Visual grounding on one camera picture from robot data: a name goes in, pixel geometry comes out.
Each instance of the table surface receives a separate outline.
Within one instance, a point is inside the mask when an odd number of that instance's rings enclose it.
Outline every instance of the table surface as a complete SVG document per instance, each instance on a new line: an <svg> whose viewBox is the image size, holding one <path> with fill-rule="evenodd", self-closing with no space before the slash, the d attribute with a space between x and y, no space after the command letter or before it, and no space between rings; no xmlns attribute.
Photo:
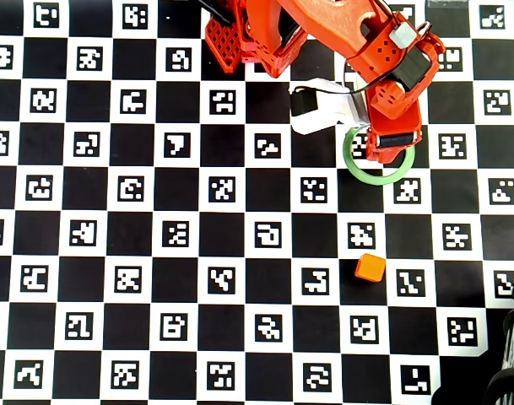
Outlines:
<svg viewBox="0 0 514 405"><path fill-rule="evenodd" d="M226 75L196 2L0 0L0 405L477 403L514 307L514 3L390 3L447 51L374 187L348 128L291 131L289 82L344 73L313 38Z"/></svg>

